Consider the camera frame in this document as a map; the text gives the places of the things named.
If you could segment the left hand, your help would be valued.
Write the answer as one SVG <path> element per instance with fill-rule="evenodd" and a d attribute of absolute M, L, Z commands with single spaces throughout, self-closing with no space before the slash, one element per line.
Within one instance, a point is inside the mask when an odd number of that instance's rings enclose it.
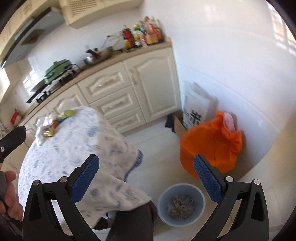
<path fill-rule="evenodd" d="M 23 206 L 20 204 L 19 197 L 16 194 L 13 181 L 16 179 L 14 171 L 5 172 L 7 189 L 4 196 L 4 202 L 1 201 L 1 214 L 7 213 L 11 218 L 15 220 L 22 220 Z"/>

